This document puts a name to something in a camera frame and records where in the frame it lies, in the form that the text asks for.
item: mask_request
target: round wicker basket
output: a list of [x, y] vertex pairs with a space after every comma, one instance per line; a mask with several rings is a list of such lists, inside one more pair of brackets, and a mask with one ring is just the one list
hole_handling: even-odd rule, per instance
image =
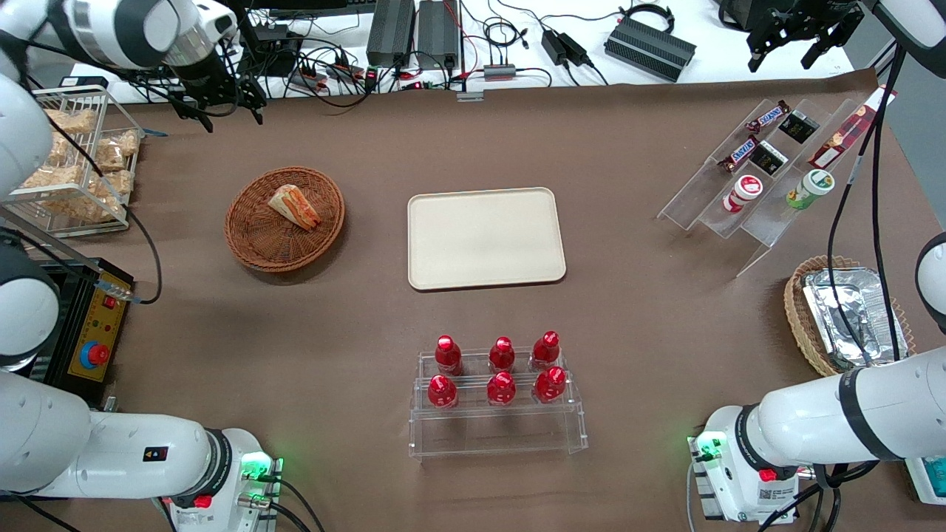
[[[306, 231], [268, 205], [282, 185], [296, 185], [322, 217]], [[223, 232], [234, 257], [260, 272], [283, 273], [308, 265], [338, 237], [345, 218], [342, 192], [328, 176], [310, 168], [269, 171], [246, 185], [227, 210]]]
[[[834, 268], [854, 268], [859, 265], [860, 263], [855, 260], [834, 256]], [[840, 371], [831, 364], [828, 353], [821, 344], [821, 335], [818, 333], [817, 324], [808, 310], [805, 294], [801, 291], [801, 277], [809, 272], [823, 270], [827, 267], [827, 256], [809, 258], [795, 269], [795, 272], [788, 279], [788, 283], [785, 284], [785, 315], [788, 316], [788, 324], [792, 328], [792, 334], [795, 335], [798, 348], [805, 355], [808, 364], [811, 364], [824, 377], [837, 375]], [[892, 297], [890, 298], [890, 306], [893, 307], [894, 314], [900, 320], [903, 338], [906, 340], [906, 348], [913, 355], [916, 353], [917, 346], [913, 342], [913, 333], [910, 331], [910, 326], [903, 317], [903, 309]]]

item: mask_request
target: aluminum foil container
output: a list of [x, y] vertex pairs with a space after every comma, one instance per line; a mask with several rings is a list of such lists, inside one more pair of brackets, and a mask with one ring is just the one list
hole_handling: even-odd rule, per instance
[[[821, 342], [832, 365], [841, 371], [893, 362], [893, 341], [884, 312], [884, 294], [877, 272], [868, 268], [834, 270], [838, 301], [834, 299], [828, 270], [803, 275], [802, 290], [812, 312]], [[848, 318], [851, 337], [841, 314]], [[902, 357], [909, 356], [900, 321], [895, 320]]]

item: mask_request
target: red emergency stop button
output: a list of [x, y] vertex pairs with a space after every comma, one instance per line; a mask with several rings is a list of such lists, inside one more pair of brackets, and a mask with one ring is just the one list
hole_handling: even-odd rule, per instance
[[775, 473], [775, 470], [760, 470], [759, 478], [763, 482], [774, 482], [779, 479], [779, 475]]
[[109, 361], [109, 347], [102, 344], [96, 344], [89, 349], [89, 363], [95, 366], [103, 365]]

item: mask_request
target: clear acrylic stand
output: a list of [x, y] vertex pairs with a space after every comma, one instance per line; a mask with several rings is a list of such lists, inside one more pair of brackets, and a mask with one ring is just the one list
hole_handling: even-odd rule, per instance
[[[743, 120], [719, 147], [709, 155], [706, 162], [687, 182], [674, 198], [657, 215], [658, 219], [667, 218], [685, 231], [690, 231], [698, 223], [703, 223], [723, 239], [728, 239], [739, 229], [759, 242], [759, 248], [736, 276], [742, 275], [752, 265], [765, 257], [779, 241], [788, 226], [801, 212], [785, 202], [785, 196], [795, 188], [798, 181], [812, 167], [808, 160], [824, 144], [841, 124], [859, 107], [851, 99], [846, 99], [834, 113], [828, 113], [808, 99], [803, 99], [794, 110], [805, 114], [820, 127], [804, 143], [798, 143], [779, 129], [783, 119], [756, 134], [781, 152], [788, 161], [773, 175], [769, 175], [752, 161], [745, 161], [733, 173], [728, 173], [718, 163], [738, 149], [748, 138], [749, 131], [745, 123], [775, 108], [774, 101], [765, 99]], [[838, 157], [828, 168], [834, 169], [844, 158]], [[723, 208], [726, 197], [744, 175], [754, 175], [762, 181], [762, 195], [747, 204], [738, 213], [728, 212]]]
[[516, 398], [506, 406], [492, 406], [486, 397], [489, 350], [464, 351], [464, 374], [451, 377], [459, 403], [447, 410], [434, 408], [427, 398], [430, 378], [438, 373], [433, 352], [420, 353], [411, 399], [410, 455], [422, 461], [431, 456], [506, 454], [511, 452], [587, 449], [585, 410], [564, 355], [558, 365], [566, 370], [565, 393], [542, 404], [532, 398], [538, 373], [529, 371], [530, 346], [518, 346], [512, 375]]

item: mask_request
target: table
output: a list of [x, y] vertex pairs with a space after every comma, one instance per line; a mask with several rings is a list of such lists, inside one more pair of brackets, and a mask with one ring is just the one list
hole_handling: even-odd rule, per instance
[[[509, 6], [532, 9], [539, 16], [570, 13], [594, 18], [616, 11], [616, 4], [612, 0], [586, 0], [583, 2], [573, 0], [518, 0], [517, 2], [505, 3]], [[696, 45], [696, 55], [681, 74], [680, 83], [827, 78], [852, 70], [848, 56], [841, 48], [832, 48], [815, 63], [811, 70], [805, 70], [801, 67], [800, 62], [811, 44], [790, 43], [770, 54], [762, 63], [759, 71], [753, 74], [749, 72], [746, 66], [749, 61], [749, 49], [745, 43], [747, 34], [721, 25], [717, 20], [718, 4], [713, 0], [658, 0], [658, 3], [663, 7], [670, 8], [676, 17], [674, 36]], [[518, 67], [539, 67], [549, 70], [552, 72], [553, 86], [573, 86], [562, 67], [552, 66], [548, 55], [542, 49], [541, 29], [531, 15], [524, 11], [508, 9], [500, 5], [497, 0], [489, 0], [489, 2], [471, 0], [466, 3], [466, 7], [469, 13], [478, 20], [495, 16], [490, 10], [492, 8], [520, 30], [528, 28], [525, 39], [529, 42], [529, 49], [523, 48], [520, 43], [512, 45], [509, 48], [508, 60]], [[327, 39], [340, 45], [352, 52], [358, 58], [359, 64], [363, 66], [367, 64], [365, 44], [368, 41], [372, 16], [368, 14], [326, 17], [316, 21], [315, 25], [318, 25], [318, 27], [311, 25], [308, 21], [300, 21], [293, 23], [291, 30], [309, 37]], [[467, 35], [482, 35], [481, 24], [471, 20], [466, 11], [461, 16]], [[644, 12], [634, 16], [635, 19], [646, 24], [664, 28], [663, 19], [654, 13]], [[257, 17], [255, 14], [252, 18], [256, 22], [264, 22], [261, 17]], [[618, 19], [619, 16], [612, 16], [598, 22], [585, 22], [574, 18], [552, 18], [548, 19], [546, 24], [557, 31], [568, 33], [587, 49], [595, 65], [601, 69], [605, 78], [611, 83], [667, 83], [665, 80], [605, 55], [604, 41], [618, 23]], [[337, 35], [329, 34], [329, 32], [334, 33], [336, 31], [340, 33]], [[317, 45], [321, 44], [306, 42], [303, 49], [312, 49]], [[471, 38], [466, 40], [464, 52], [470, 65], [472, 65], [477, 54], [480, 58], [478, 68], [482, 68], [482, 65], [488, 62], [488, 46], [481, 39]], [[496, 51], [494, 51], [494, 57], [499, 62]], [[467, 70], [473, 70], [472, 66], [468, 66]], [[601, 84], [601, 80], [588, 67], [572, 68], [572, 70], [575, 79], [583, 85]], [[537, 87], [545, 86], [548, 83], [548, 79], [541, 72], [522, 74], [514, 80], [492, 82], [483, 81], [482, 75], [473, 75], [467, 89], [469, 91], [481, 91], [494, 88]], [[93, 66], [77, 64], [73, 69], [73, 75], [105, 76], [110, 82], [109, 90], [121, 103], [146, 101], [140, 93], [126, 82], [120, 81], [117, 77]], [[441, 83], [443, 82], [443, 75], [440, 72], [428, 72], [418, 80]], [[264, 84], [264, 88], [268, 83], [269, 93], [274, 98], [281, 98], [284, 93], [293, 98], [307, 96], [291, 90], [286, 91], [286, 83], [282, 78], [260, 78], [260, 82]], [[390, 83], [382, 84], [383, 90], [387, 90], [389, 86]], [[339, 93], [339, 88], [336, 85], [332, 84], [330, 88], [332, 94]]]
[[[115, 352], [119, 404], [251, 431], [286, 458], [286, 478], [329, 532], [482, 532], [497, 523], [684, 531], [686, 436], [720, 406], [817, 377], [794, 345], [781, 293], [801, 261], [824, 253], [840, 194], [816, 202], [739, 279], [751, 242], [688, 235], [655, 216], [763, 97], [831, 108], [875, 84], [863, 71], [832, 80], [497, 91], [480, 103], [409, 92], [368, 98], [341, 115], [287, 100], [272, 104], [263, 126], [240, 113], [215, 120], [213, 134], [166, 105], [133, 106], [144, 127], [170, 133], [143, 146], [132, 205], [156, 239], [166, 285], [155, 305], [129, 313]], [[922, 309], [913, 268], [939, 228], [893, 136], [885, 139], [886, 269], [923, 351], [942, 335]], [[338, 183], [345, 227], [311, 267], [256, 275], [231, 256], [224, 213], [254, 177], [290, 165]], [[865, 183], [851, 193], [836, 249], [869, 264]], [[409, 286], [410, 197], [514, 186], [555, 193], [568, 262], [561, 282], [438, 293]], [[151, 294], [153, 264], [139, 231], [76, 244], [128, 270], [137, 290]], [[409, 458], [418, 351], [442, 333], [472, 349], [501, 334], [525, 344], [550, 328], [581, 386], [587, 450], [423, 465]], [[905, 490], [892, 466], [845, 485], [836, 530], [942, 530], [943, 509], [910, 502]], [[44, 507], [84, 531], [166, 532], [148, 501]], [[810, 516], [811, 506], [801, 511]], [[18, 505], [0, 505], [0, 523], [55, 530]], [[802, 518], [779, 530], [806, 527]], [[697, 530], [755, 528], [699, 520]]]

